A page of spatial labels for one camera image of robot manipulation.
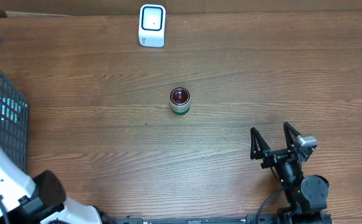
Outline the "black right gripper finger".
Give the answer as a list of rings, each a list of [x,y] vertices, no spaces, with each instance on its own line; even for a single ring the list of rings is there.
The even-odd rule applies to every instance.
[[[293,148],[294,141],[300,135],[300,133],[288,122],[284,122],[283,131],[288,148]]]
[[[250,129],[251,136],[251,149],[250,149],[250,158],[251,159],[263,159],[266,156],[266,153],[270,152],[270,147],[260,135],[259,131],[255,128]]]

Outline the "teal snack packet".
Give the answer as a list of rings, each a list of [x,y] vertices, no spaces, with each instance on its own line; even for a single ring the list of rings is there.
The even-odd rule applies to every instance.
[[[11,98],[0,97],[0,120],[10,120],[14,123],[20,123],[22,119],[27,118],[27,103],[21,101],[16,102]]]

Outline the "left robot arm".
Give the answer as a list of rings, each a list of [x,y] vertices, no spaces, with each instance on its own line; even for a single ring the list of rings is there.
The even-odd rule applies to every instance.
[[[26,98],[0,70],[0,223],[113,223],[68,197],[52,171],[27,175],[29,118]]]

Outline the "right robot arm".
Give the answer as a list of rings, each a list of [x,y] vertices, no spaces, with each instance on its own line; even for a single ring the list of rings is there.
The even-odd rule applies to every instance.
[[[250,129],[250,158],[261,160],[261,168],[269,168],[282,186],[262,203],[255,222],[260,222],[265,205],[284,193],[288,207],[277,210],[273,217],[275,223],[331,223],[331,216],[323,214],[327,208],[329,182],[320,175],[305,177],[302,171],[302,164],[317,147],[317,139],[300,134],[288,122],[283,124],[283,131],[287,147],[273,151],[256,128]]]

